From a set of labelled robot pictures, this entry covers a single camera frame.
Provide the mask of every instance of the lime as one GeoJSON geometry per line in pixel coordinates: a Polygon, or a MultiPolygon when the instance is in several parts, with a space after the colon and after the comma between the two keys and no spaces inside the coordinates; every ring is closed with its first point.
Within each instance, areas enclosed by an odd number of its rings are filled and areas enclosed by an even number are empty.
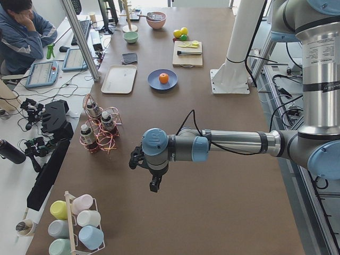
{"type": "Polygon", "coordinates": [[[174,37],[179,38],[181,37],[181,35],[182,35],[181,31],[179,31],[178,29],[174,30],[174,37]]]}
{"type": "Polygon", "coordinates": [[[188,34],[188,29],[186,27],[182,27],[180,31],[181,31],[181,33],[183,35],[187,35],[188,34]]]}
{"type": "Polygon", "coordinates": [[[187,38],[188,38],[188,37],[187,37],[186,35],[181,35],[180,40],[181,40],[181,41],[186,41],[187,38]]]}

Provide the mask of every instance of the computer mouse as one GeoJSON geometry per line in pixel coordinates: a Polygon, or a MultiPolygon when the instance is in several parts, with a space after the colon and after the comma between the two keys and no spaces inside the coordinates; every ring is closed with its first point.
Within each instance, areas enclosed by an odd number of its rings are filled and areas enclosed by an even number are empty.
{"type": "Polygon", "coordinates": [[[69,47],[61,46],[61,47],[59,48],[59,51],[60,51],[60,52],[67,52],[68,49],[69,49],[69,47]]]}

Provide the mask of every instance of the blue jacket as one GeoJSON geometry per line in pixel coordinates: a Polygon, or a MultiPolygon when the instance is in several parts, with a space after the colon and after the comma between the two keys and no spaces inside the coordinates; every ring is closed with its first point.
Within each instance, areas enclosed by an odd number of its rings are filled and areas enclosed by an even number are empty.
{"type": "Polygon", "coordinates": [[[39,14],[34,13],[36,31],[28,31],[17,23],[0,6],[0,53],[6,60],[6,67],[12,74],[22,74],[34,60],[44,57],[43,47],[54,42],[56,28],[39,14]]]}

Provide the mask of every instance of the pink bowl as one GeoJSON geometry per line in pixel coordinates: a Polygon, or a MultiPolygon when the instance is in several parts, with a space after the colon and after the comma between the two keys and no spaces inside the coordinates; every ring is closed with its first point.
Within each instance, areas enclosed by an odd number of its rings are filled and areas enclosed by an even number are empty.
{"type": "Polygon", "coordinates": [[[153,29],[161,29],[166,21],[166,15],[163,12],[154,12],[156,14],[162,15],[162,19],[161,20],[151,20],[147,17],[147,23],[149,24],[149,26],[151,26],[153,29]]]}

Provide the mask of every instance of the blue plate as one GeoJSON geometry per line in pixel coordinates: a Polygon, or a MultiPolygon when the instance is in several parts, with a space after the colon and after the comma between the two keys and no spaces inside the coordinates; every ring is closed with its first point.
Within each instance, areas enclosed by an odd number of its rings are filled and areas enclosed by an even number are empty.
{"type": "Polygon", "coordinates": [[[177,81],[178,81],[177,74],[175,74],[173,71],[169,69],[157,69],[150,73],[148,76],[149,85],[157,90],[171,89],[177,84],[177,81]],[[167,73],[169,75],[169,80],[167,83],[161,83],[159,81],[158,77],[161,73],[167,73]]]}

